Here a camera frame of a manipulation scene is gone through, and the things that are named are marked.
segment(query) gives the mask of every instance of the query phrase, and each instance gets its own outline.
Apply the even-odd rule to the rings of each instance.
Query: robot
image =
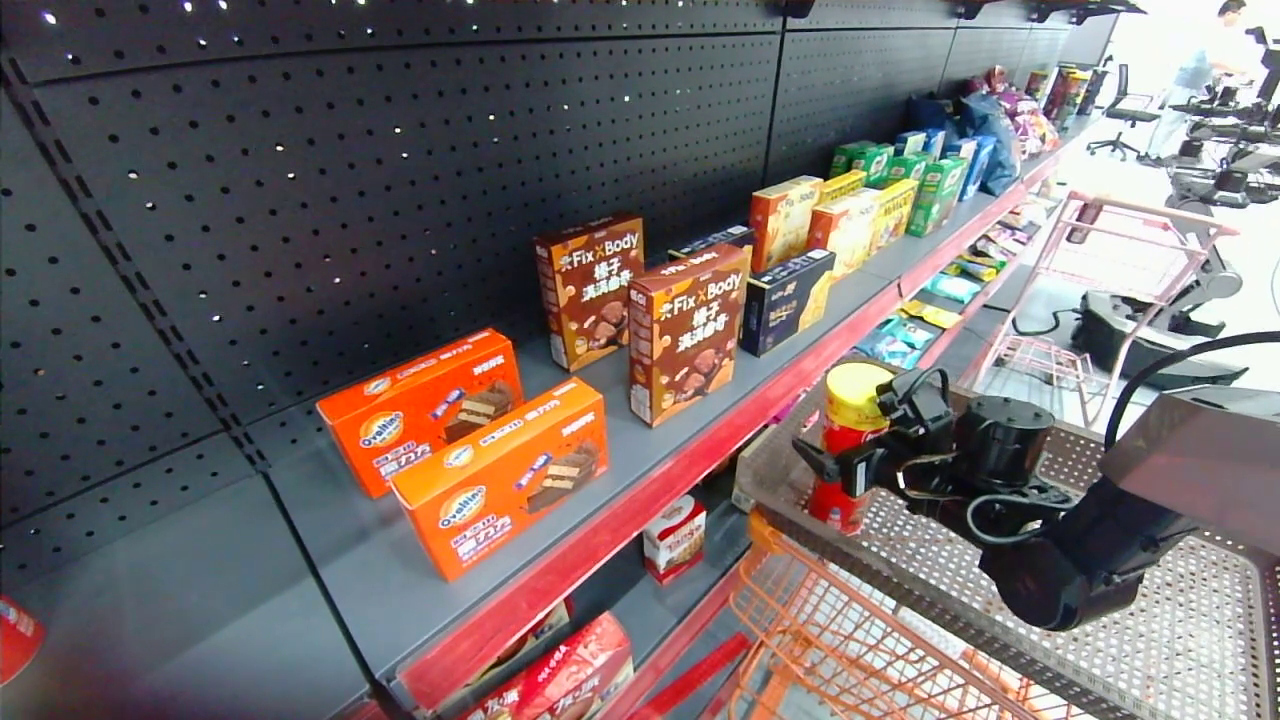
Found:
[[[799,437],[792,446],[847,495],[887,489],[982,548],[979,568],[1014,615],[1070,630],[1132,605],[1146,570],[1202,524],[1280,552],[1280,392],[1166,392],[1116,437],[1133,392],[1162,364],[1251,342],[1280,332],[1210,341],[1137,373],[1107,428],[1102,478],[1078,501],[1034,473],[1048,410],[986,396],[956,413],[938,368],[877,388],[890,428],[874,439],[835,456]]]

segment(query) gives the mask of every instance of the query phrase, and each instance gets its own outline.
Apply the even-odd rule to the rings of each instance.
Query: metal shelf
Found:
[[[1053,161],[1028,168],[1028,182]],[[820,323],[762,359],[742,354],[732,383],[659,428],[628,410],[623,355],[586,368],[605,396],[612,469],[456,583],[435,573],[394,497],[360,493],[312,409],[250,434],[364,657],[406,703],[436,707],[892,311],[897,278],[910,297],[1024,195],[979,195],[929,237],[899,240],[833,288]],[[518,356],[529,395],[566,377],[541,343]]]
[[[367,689],[260,477],[13,594],[47,635],[5,717],[328,717]]]

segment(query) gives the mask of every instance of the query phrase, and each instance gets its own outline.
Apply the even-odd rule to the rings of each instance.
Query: shopping cart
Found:
[[[954,405],[966,393],[954,389]],[[978,569],[978,548],[892,495],[873,491],[855,537],[805,512],[813,471],[791,437],[818,441],[809,420],[823,401],[819,386],[737,461],[767,525],[753,524],[732,601],[758,641],[733,717],[1280,720],[1275,555],[1206,529],[1147,571],[1125,611],[1030,628]],[[1101,454],[1096,434],[1057,425],[1037,471],[1082,493]]]
[[[759,512],[731,601],[758,638],[728,716],[1071,720],[1070,703],[824,562]]]

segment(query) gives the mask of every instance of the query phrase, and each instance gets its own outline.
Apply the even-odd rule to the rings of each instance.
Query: gray shelf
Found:
[[[867,268],[844,278],[826,316],[764,357],[739,354],[733,380],[658,428],[632,415],[627,404],[626,356],[613,354],[579,375],[605,397],[611,469],[570,496],[543,521],[454,583],[445,583],[424,553],[394,497],[370,501],[356,487],[312,407],[293,407],[250,427],[271,462],[291,516],[320,566],[365,659],[388,683],[419,648],[445,638],[454,623],[511,582],[666,457],[713,425],[769,379],[786,372],[809,345],[856,313],[904,270],[938,247],[957,227],[995,202],[979,195],[957,208],[938,232],[904,237]],[[850,345],[856,338],[850,338]],[[526,396],[568,377],[543,342],[517,348]]]
[[[366,689],[260,477],[13,594],[47,635],[5,717],[310,720]]]

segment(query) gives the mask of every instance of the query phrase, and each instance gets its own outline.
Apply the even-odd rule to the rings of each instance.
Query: red shelf edge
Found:
[[[572,548],[572,552],[549,552],[538,557],[518,577],[494,591],[447,638],[436,641],[413,661],[402,665],[397,676],[415,702],[422,708],[436,710],[456,688],[475,676],[486,659],[498,657],[515,638],[529,632],[539,616],[631,542],[655,511],[685,495],[751,433],[795,400],[814,378],[845,356],[858,340],[893,313],[904,299],[919,292],[963,247],[1020,202],[1029,186],[1052,172],[1059,155],[1069,145],[1070,142],[1064,143],[1020,183],[956,228],[946,241],[904,273],[897,283],[882,290],[836,328],[815,338],[809,350],[786,370],[767,379],[718,423],[667,456],[649,475],[580,525],[561,542],[562,548]]]

